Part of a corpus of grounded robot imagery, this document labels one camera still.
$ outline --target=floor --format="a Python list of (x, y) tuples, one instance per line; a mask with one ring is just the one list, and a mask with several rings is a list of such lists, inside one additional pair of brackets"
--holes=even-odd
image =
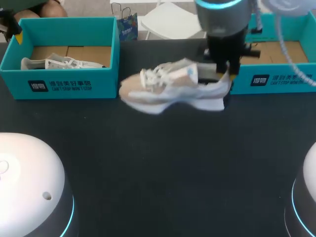
[[(196, 7), (193, 2), (175, 3), (179, 7), (196, 14)], [(156, 3), (134, 3), (122, 4), (122, 9), (130, 7), (131, 14), (137, 13), (139, 16), (144, 16), (156, 6)], [(64, 8), (69, 16), (112, 16), (110, 0), (66, 0)], [(113, 4), (114, 16), (120, 16), (119, 5)], [(139, 32), (138, 40), (144, 40), (147, 32)], [(197, 34), (194, 38), (201, 38), (202, 34)], [(160, 39), (154, 35), (150, 36), (150, 40)]]

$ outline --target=white dome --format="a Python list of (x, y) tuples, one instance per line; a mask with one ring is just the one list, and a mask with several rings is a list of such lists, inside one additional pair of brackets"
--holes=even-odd
[(65, 183), (58, 155), (28, 135), (0, 133), (0, 237), (22, 237), (55, 209)]
[(306, 155), (303, 173), (307, 189), (316, 202), (316, 143), (310, 148)]

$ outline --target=black table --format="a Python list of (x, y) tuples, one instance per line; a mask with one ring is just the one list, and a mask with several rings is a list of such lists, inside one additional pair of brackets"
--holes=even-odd
[[(119, 78), (196, 59), (200, 43), (122, 43)], [(15, 101), (0, 80), (0, 132), (57, 152), (80, 237), (286, 237), (283, 208), (316, 141), (315, 105), (312, 93), (244, 95), (220, 113), (179, 104), (151, 116), (119, 99)]]

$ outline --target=robotic arm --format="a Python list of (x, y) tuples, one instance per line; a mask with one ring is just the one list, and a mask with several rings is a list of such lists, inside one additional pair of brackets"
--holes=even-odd
[[(251, 50), (245, 43), (247, 33), (262, 33), (260, 9), (257, 0), (195, 0), (201, 27), (207, 33), (209, 57), (217, 64), (217, 72), (225, 73), (229, 62), (230, 75), (238, 75), (242, 56), (260, 57), (260, 51)], [(276, 30), (281, 48), (295, 73), (309, 84), (316, 82), (306, 77), (287, 54), (280, 29), (280, 16), (302, 16), (316, 8), (315, 0), (262, 0), (276, 14)], [(248, 30), (252, 12), (256, 13), (257, 28)]]
[[(207, 33), (209, 57), (217, 64), (217, 72), (225, 73), (230, 63), (230, 75), (238, 75), (242, 56), (260, 57), (245, 43), (248, 23), (257, 0), (195, 0), (201, 27)], [(260, 13), (257, 28), (252, 34), (262, 33)]]

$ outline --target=white sneaker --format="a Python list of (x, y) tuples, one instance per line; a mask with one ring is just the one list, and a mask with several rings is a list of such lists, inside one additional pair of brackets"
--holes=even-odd
[(62, 57), (56, 53), (52, 53), (48, 58), (43, 60), (23, 58), (21, 61), (21, 70), (73, 68), (105, 68), (105, 66), (99, 63), (80, 61), (70, 57)]
[(183, 59), (128, 77), (121, 82), (119, 95), (130, 107), (148, 114), (159, 114), (176, 102), (200, 110), (221, 111), (230, 88), (229, 73), (219, 78), (216, 64)]

